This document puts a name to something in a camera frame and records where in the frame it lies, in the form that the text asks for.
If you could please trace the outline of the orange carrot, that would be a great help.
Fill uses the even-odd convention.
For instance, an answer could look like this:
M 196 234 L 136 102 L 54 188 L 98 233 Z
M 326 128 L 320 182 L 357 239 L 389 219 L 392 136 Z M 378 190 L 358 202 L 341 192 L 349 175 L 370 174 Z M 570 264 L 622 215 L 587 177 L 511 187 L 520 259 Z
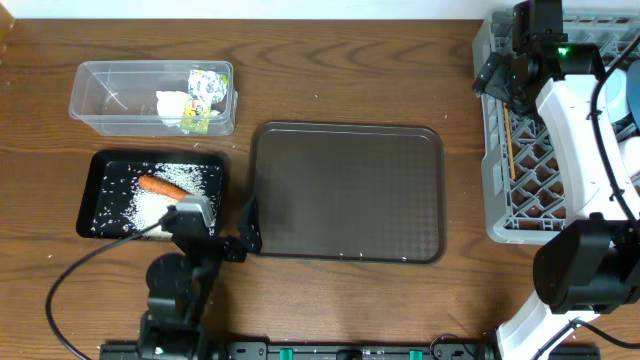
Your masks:
M 188 195 L 188 192 L 185 190 L 153 176 L 141 176 L 138 179 L 138 185 L 142 190 L 166 196 L 177 201 L 183 200 Z

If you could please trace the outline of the dark blue plate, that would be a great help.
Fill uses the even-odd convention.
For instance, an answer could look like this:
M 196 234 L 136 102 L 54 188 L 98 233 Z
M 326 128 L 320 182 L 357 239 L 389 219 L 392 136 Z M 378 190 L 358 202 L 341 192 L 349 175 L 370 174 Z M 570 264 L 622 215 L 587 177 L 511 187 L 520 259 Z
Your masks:
M 640 128 L 640 60 L 634 61 L 628 68 L 626 96 L 636 127 Z

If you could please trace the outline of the light blue bowl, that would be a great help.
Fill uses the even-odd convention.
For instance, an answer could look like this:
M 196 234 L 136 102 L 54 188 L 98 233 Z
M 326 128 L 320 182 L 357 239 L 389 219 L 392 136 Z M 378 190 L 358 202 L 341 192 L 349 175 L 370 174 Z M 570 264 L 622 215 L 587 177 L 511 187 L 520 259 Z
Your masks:
M 625 119 L 630 113 L 627 100 L 627 73 L 615 69 L 605 82 L 608 117 L 612 124 Z

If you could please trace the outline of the wooden chopstick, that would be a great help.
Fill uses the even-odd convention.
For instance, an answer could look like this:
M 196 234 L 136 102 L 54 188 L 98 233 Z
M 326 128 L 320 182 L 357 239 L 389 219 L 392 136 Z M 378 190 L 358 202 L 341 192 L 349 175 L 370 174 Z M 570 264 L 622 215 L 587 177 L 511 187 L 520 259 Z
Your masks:
M 513 144 L 512 144 L 512 133 L 511 133 L 511 121 L 510 121 L 510 111 L 507 107 L 506 103 L 503 103 L 503 113 L 504 113 L 504 121 L 505 121 L 505 134 L 506 134 L 506 142 L 507 142 L 507 154 L 508 154 L 508 163 L 509 163 L 509 174 L 511 180 L 516 180 L 516 167 L 514 162 L 514 153 L 513 153 Z

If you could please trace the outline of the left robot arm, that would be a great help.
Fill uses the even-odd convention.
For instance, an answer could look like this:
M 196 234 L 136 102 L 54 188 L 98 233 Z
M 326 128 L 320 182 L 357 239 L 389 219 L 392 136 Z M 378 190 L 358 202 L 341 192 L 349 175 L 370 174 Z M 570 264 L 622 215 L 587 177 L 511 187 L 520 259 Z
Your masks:
M 159 223 L 180 251 L 157 258 L 147 270 L 148 313 L 135 354 L 139 359 L 224 359 L 225 346 L 203 328 L 201 317 L 222 263 L 243 262 L 261 250 L 257 200 L 243 208 L 237 237 L 210 232 L 211 208 L 202 196 L 187 195 L 169 206 Z

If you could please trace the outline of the white tissue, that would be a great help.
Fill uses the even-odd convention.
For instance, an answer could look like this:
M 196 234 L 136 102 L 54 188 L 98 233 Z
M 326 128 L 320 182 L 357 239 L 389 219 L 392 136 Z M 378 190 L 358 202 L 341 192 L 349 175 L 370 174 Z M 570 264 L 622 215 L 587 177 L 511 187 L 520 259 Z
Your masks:
M 182 91 L 157 91 L 156 109 L 163 124 L 178 127 L 188 100 L 188 94 Z

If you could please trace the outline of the yellow silver snack wrapper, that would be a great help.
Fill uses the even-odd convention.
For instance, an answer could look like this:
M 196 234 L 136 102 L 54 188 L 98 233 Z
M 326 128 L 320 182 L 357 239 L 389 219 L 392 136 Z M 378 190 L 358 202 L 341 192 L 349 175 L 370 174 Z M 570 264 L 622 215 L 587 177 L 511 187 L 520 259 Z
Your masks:
M 180 129 L 187 133 L 207 134 L 211 118 L 221 114 L 214 107 L 225 102 L 228 86 L 229 77 L 225 73 L 191 70 Z

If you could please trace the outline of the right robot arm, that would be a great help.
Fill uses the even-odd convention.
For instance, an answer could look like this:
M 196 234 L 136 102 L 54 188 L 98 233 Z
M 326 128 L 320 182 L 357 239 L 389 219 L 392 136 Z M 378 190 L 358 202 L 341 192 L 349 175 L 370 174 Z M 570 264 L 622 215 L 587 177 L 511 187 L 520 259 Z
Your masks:
M 593 44 L 533 42 L 491 53 L 472 86 L 544 123 L 565 197 L 564 229 L 535 255 L 533 293 L 495 331 L 496 359 L 548 359 L 575 329 L 639 300 L 639 194 L 603 92 L 613 71 Z

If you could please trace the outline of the white plastic cup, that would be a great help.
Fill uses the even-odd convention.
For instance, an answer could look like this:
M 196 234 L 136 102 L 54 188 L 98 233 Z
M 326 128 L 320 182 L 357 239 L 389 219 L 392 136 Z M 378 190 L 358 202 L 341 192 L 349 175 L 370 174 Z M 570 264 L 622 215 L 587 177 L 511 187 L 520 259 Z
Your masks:
M 630 137 L 619 144 L 619 151 L 628 176 L 633 179 L 640 173 L 640 137 Z

